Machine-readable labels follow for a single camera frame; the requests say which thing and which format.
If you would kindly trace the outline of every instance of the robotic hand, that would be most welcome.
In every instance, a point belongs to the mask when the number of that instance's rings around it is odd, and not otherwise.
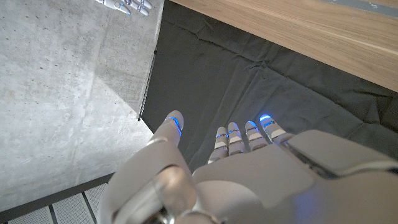
[[[129,16],[131,12],[127,6],[131,6],[133,9],[141,12],[145,16],[149,15],[147,9],[152,9],[152,4],[148,0],[122,0],[121,3],[116,2],[116,0],[95,0],[99,3],[104,4],[106,7],[110,7],[111,9],[116,9],[122,11]]]
[[[171,112],[112,177],[99,224],[396,223],[398,162],[316,130],[286,133],[269,115],[217,130],[208,164],[189,171]]]

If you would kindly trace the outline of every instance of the blue led light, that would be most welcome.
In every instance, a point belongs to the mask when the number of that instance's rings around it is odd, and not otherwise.
[[[181,126],[180,126],[180,123],[178,122],[178,120],[176,118],[174,118],[174,117],[169,117],[169,118],[166,118],[165,120],[167,120],[167,119],[173,119],[174,120],[174,123],[175,123],[175,125],[177,127],[177,130],[178,130],[178,132],[180,133],[180,136],[181,136],[182,135]]]
[[[266,126],[268,126],[268,125],[270,125],[270,124],[275,124],[275,122],[273,122],[273,121],[268,122],[268,123],[266,123],[266,124],[264,125],[264,127],[266,127]]]
[[[269,119],[271,118],[271,116],[269,116],[268,114],[264,114],[260,117],[260,121],[264,120],[264,119]]]

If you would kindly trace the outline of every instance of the metal grate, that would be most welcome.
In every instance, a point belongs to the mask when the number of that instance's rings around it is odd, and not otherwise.
[[[106,186],[107,184],[103,184],[85,191],[87,201],[90,204],[91,209],[93,210],[95,218],[98,218],[98,205],[100,204],[100,200],[102,195],[104,194]]]
[[[53,204],[58,224],[94,224],[82,194]]]
[[[26,215],[8,221],[8,224],[32,224],[32,223],[42,223],[42,224],[53,224],[50,209],[44,207],[36,211],[30,212]]]

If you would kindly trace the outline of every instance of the black fabric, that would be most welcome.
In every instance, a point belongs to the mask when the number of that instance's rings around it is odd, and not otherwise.
[[[155,131],[172,110],[191,170],[218,127],[266,113],[287,132],[319,129],[398,159],[397,93],[166,1],[142,117]]]

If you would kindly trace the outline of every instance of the glowing blue fingertip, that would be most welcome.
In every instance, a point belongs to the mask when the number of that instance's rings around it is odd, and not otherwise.
[[[260,117],[260,121],[265,120],[265,119],[269,119],[271,118],[271,116],[269,116],[268,114],[264,114]]]

